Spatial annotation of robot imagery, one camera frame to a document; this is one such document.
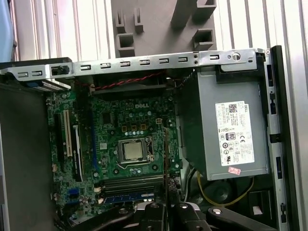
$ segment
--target motherboard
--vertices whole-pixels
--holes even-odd
[[[123,204],[154,201],[165,172],[180,181],[172,92],[106,101],[75,89],[46,97],[59,213],[82,221]]]

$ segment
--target power supply label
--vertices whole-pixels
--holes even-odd
[[[221,165],[254,162],[249,105],[237,101],[217,103],[215,107]]]

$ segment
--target green circuit board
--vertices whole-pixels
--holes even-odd
[[[75,217],[95,216],[110,207],[97,203],[102,180],[162,175],[168,129],[169,171],[180,172],[178,132],[171,92],[152,98],[104,101],[78,92],[46,97],[56,204],[80,202]],[[80,166],[76,160],[77,146]],[[70,192],[78,196],[70,197]]]

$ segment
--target yellow wire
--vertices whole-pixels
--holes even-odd
[[[230,206],[230,205],[233,205],[235,204],[236,202],[238,202],[239,200],[241,200],[243,197],[245,197],[247,195],[247,193],[252,189],[252,187],[254,186],[254,183],[255,183],[255,178],[252,179],[252,183],[250,185],[250,187],[248,188],[247,191],[245,191],[242,195],[240,195],[238,198],[236,198],[234,201],[231,201],[229,203],[226,203],[226,204],[218,204],[214,201],[212,201],[210,198],[208,198],[206,196],[206,194],[203,192],[203,189],[202,189],[202,185],[201,185],[201,179],[200,179],[200,172],[198,172],[197,174],[197,181],[198,181],[198,185],[199,185],[199,189],[201,191],[201,194],[202,196],[204,197],[204,199],[207,200],[207,202],[209,202],[210,204],[214,205],[214,206],[220,206],[220,207],[227,207],[227,206]]]

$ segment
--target pink sticker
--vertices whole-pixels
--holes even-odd
[[[229,167],[228,172],[239,176],[241,173],[241,170],[239,168]]]

